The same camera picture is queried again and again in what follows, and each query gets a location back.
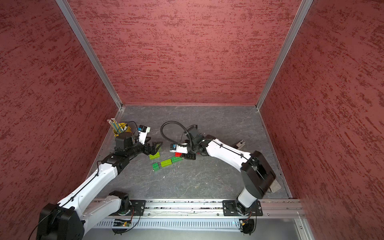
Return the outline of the lime long lego brick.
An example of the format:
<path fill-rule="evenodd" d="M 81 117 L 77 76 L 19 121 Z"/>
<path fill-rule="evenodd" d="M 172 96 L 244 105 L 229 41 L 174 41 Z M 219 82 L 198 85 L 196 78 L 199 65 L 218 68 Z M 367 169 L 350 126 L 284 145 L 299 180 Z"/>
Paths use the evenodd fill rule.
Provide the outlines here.
<path fill-rule="evenodd" d="M 160 157 L 160 153 L 159 152 L 157 152 L 154 155 L 149 155 L 149 159 L 150 160 L 158 159 L 159 157 Z"/>

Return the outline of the dark green long lego brick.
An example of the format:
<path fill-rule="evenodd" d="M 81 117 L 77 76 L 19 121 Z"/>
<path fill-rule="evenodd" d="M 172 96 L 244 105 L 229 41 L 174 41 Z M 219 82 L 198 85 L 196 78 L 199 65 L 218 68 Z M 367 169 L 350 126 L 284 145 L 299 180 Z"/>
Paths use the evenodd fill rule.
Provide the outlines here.
<path fill-rule="evenodd" d="M 171 158 L 172 164 L 179 162 L 179 161 L 182 161 L 182 160 L 183 160 L 183 158 L 181 158 L 181 157 L 172 157 Z"/>

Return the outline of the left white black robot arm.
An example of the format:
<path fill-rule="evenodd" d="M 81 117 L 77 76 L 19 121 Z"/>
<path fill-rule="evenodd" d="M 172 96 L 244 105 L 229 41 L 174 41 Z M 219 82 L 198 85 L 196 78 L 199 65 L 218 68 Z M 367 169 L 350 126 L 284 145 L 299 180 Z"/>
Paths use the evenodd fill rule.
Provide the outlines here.
<path fill-rule="evenodd" d="M 140 216 L 143 206 L 132 204 L 128 194 L 113 191 L 104 200 L 89 208 L 99 192 L 116 178 L 132 159 L 139 154 L 155 155 L 162 142 L 149 144 L 146 133 L 140 139 L 132 133 L 121 133 L 116 137 L 115 151 L 98 162 L 95 172 L 78 188 L 57 204 L 47 204 L 41 211 L 35 227 L 38 240 L 81 240 L 95 225 L 111 214 Z"/>

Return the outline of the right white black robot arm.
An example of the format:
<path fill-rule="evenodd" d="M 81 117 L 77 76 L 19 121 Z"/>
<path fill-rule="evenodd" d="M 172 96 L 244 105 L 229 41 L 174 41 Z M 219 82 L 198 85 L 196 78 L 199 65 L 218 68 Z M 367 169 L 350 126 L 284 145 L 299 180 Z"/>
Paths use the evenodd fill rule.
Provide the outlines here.
<path fill-rule="evenodd" d="M 244 188 L 235 200 L 237 212 L 248 215 L 255 201 L 264 197 L 270 190 L 276 174 L 264 155 L 259 151 L 244 152 L 224 144 L 219 139 L 203 136 L 195 126 L 186 129 L 190 151 L 217 158 L 241 173 Z"/>

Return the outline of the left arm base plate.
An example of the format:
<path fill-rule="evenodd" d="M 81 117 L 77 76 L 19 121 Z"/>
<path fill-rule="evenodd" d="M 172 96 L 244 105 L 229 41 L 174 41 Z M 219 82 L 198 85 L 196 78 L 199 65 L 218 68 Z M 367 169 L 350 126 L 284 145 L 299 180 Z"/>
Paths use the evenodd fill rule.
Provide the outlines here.
<path fill-rule="evenodd" d="M 126 200 L 122 201 L 120 208 L 114 213 L 116 216 L 143 216 L 147 201 Z"/>

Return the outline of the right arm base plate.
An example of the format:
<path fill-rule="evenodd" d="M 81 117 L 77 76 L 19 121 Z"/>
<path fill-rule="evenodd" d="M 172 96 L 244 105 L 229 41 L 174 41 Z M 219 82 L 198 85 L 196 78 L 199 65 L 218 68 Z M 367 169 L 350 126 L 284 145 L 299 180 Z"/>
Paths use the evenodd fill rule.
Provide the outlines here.
<path fill-rule="evenodd" d="M 239 201 L 224 200 L 222 202 L 224 216 L 263 216 L 260 201 L 256 200 L 250 207 L 244 207 Z"/>

